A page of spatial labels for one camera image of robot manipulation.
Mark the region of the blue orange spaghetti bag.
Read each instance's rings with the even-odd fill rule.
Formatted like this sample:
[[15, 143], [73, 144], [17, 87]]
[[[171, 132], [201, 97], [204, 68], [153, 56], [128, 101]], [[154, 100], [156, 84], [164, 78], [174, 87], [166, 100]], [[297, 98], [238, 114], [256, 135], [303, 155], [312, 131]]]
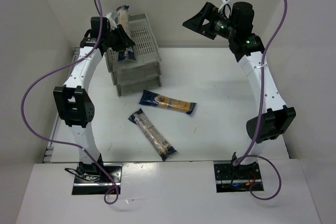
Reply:
[[[117, 20], [118, 20], [118, 25], [121, 25], [127, 34], [127, 36], [131, 39], [131, 33], [129, 29], [129, 5], [122, 5], [119, 6], [116, 11], [117, 11]], [[133, 47], [128, 47], [124, 51], [118, 52], [118, 61], [136, 61], [135, 54]]]
[[186, 102], [170, 98], [149, 90], [143, 90], [140, 105], [153, 106], [162, 109], [177, 111], [191, 115], [197, 105], [195, 102]]

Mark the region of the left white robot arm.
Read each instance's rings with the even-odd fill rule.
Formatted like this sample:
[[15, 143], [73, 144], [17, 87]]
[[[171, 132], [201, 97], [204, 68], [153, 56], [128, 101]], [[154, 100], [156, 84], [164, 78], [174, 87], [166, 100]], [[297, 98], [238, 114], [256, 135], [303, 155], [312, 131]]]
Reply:
[[78, 63], [66, 82], [54, 88], [53, 95], [59, 117], [70, 128], [79, 146], [78, 167], [69, 168], [67, 172], [89, 182], [99, 182], [104, 177], [103, 161], [92, 131], [95, 106], [88, 94], [89, 85], [97, 65], [109, 49], [118, 52], [135, 43], [109, 15], [92, 17], [90, 23], [91, 28], [80, 42]]

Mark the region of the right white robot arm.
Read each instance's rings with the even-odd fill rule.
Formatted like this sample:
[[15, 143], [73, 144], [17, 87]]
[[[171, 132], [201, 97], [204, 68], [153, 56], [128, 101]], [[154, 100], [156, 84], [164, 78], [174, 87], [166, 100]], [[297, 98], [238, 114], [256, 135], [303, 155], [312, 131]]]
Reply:
[[255, 12], [252, 4], [237, 2], [229, 10], [230, 15], [226, 16], [223, 9], [207, 2], [182, 25], [209, 39], [217, 36], [227, 39], [230, 51], [248, 79], [258, 115], [246, 122], [250, 138], [247, 146], [232, 156], [232, 166], [242, 171], [255, 164], [267, 142], [277, 139], [287, 130], [296, 111], [281, 97], [268, 68], [263, 42], [253, 33]]

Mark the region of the grey stacked tray shelf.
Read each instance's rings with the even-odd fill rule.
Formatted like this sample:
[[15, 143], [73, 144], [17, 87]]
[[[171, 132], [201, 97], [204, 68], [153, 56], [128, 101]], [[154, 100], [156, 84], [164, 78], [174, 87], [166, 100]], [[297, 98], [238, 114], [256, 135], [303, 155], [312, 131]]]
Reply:
[[119, 97], [162, 86], [161, 56], [147, 13], [130, 15], [129, 27], [136, 61], [117, 61], [118, 54], [111, 49], [106, 53], [107, 69]]

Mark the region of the blue silver spaghetti bag front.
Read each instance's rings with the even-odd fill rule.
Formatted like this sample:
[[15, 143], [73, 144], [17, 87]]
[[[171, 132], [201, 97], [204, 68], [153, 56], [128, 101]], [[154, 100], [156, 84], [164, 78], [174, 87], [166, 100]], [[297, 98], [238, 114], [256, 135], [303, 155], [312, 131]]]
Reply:
[[138, 126], [146, 139], [161, 157], [162, 161], [166, 161], [170, 156], [177, 153], [177, 150], [156, 129], [142, 109], [138, 109], [132, 113], [128, 120]]

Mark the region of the aluminium frame rail left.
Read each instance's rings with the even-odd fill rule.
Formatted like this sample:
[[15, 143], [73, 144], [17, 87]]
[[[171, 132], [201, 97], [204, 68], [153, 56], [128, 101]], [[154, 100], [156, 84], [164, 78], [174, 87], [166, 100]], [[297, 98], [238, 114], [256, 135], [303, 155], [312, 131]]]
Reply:
[[[75, 62], [78, 59], [78, 57], [79, 57], [79, 47], [75, 47], [74, 51], [73, 51], [73, 56], [72, 56], [72, 61], [71, 62], [72, 63]], [[53, 140], [53, 138], [54, 138], [56, 128], [57, 128], [57, 125], [58, 125], [59, 121], [60, 121], [60, 117], [57, 115], [55, 117], [54, 124], [53, 124], [53, 127], [52, 127], [52, 131], [51, 131], [51, 134], [50, 134], [50, 137], [49, 137], [51, 140]], [[54, 150], [53, 143], [49, 142], [47, 144], [42, 163], [47, 163], [47, 164], [51, 163], [51, 157], [52, 157], [52, 154], [53, 154], [53, 150]]]

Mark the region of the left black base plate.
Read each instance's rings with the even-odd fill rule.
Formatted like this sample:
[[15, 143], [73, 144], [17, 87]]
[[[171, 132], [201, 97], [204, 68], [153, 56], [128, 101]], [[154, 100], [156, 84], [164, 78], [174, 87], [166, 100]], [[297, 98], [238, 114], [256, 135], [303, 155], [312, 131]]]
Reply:
[[[104, 163], [104, 166], [106, 172], [113, 178], [119, 192], [121, 192], [122, 164]], [[111, 190], [110, 195], [116, 194], [112, 181], [105, 174], [101, 178], [84, 175], [84, 177], [75, 176], [71, 194], [77, 196], [104, 195], [108, 190]]]

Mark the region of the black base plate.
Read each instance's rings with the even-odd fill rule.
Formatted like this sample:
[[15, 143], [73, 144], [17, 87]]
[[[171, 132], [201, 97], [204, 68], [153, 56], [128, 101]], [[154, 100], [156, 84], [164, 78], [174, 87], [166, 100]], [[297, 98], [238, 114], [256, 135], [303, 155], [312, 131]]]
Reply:
[[214, 162], [214, 174], [217, 193], [264, 191], [258, 163], [240, 169], [230, 161]]
[[[121, 192], [122, 164], [104, 163], [104, 166], [106, 172], [113, 178], [119, 192]], [[111, 190], [110, 195], [116, 194], [112, 181], [105, 174], [101, 178], [84, 175], [84, 177], [75, 176], [71, 194], [77, 196], [104, 195], [108, 190]]]

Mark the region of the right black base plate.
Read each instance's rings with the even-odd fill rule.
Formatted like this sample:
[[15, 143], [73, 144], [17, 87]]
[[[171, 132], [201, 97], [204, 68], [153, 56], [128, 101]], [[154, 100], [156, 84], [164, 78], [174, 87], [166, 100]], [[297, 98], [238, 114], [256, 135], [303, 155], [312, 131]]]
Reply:
[[258, 163], [240, 169], [230, 161], [214, 162], [214, 174], [217, 193], [264, 191]]

